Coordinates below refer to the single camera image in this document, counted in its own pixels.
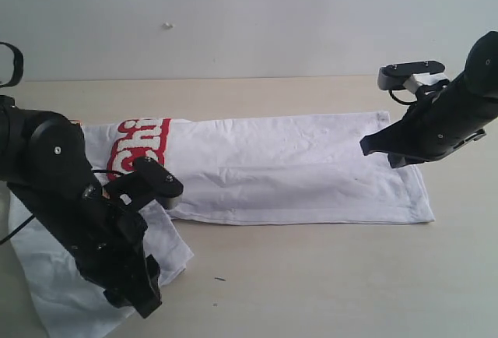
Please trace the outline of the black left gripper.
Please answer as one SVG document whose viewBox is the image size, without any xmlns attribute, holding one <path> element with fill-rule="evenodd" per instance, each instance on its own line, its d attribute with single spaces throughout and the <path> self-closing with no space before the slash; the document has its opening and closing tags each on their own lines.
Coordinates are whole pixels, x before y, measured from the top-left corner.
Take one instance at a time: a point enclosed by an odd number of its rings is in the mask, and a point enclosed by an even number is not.
<svg viewBox="0 0 498 338">
<path fill-rule="evenodd" d="M 131 303 L 144 319 L 162 304 L 160 267 L 146 255 L 148 224 L 139 211 L 101 194 L 58 199 L 63 246 L 82 277 L 103 288 L 114 308 Z"/>
</svg>

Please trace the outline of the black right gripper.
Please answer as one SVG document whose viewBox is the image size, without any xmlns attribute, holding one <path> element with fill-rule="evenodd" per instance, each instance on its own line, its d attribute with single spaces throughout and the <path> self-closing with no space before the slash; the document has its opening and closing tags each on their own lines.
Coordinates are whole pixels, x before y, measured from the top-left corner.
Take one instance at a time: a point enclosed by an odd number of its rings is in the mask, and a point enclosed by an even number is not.
<svg viewBox="0 0 498 338">
<path fill-rule="evenodd" d="M 486 98 L 468 92 L 442 93 L 419 104 L 388 127 L 364 136 L 364 156 L 386 153 L 393 169 L 418 159 L 443 159 L 486 132 Z"/>
</svg>

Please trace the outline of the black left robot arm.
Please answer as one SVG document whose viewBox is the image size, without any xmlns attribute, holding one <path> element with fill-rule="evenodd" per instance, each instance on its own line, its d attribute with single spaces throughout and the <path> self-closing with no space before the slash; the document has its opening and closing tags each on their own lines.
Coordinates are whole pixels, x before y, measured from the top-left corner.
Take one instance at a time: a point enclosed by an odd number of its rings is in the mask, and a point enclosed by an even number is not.
<svg viewBox="0 0 498 338">
<path fill-rule="evenodd" d="M 53 111 L 1 98 L 1 179 L 74 258 L 81 276 L 116 308 L 143 318 L 162 303 L 157 261 L 144 251 L 139 209 L 164 194 L 166 170 L 139 157 L 109 193 L 86 157 L 82 129 Z"/>
</svg>

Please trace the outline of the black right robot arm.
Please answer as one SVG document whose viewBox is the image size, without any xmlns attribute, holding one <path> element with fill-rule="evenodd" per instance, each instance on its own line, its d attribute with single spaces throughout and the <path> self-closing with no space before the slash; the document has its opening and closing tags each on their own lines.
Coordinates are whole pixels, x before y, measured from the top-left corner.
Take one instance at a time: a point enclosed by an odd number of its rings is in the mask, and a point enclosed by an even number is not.
<svg viewBox="0 0 498 338">
<path fill-rule="evenodd" d="M 378 87 L 393 96 L 414 95 L 397 122 L 360 141 L 364 155 L 384 153 L 393 168 L 444 159 L 485 136 L 497 118 L 497 33 L 490 31 L 472 46 L 463 71 L 448 79 L 442 63 L 429 60 L 386 65 Z"/>
</svg>

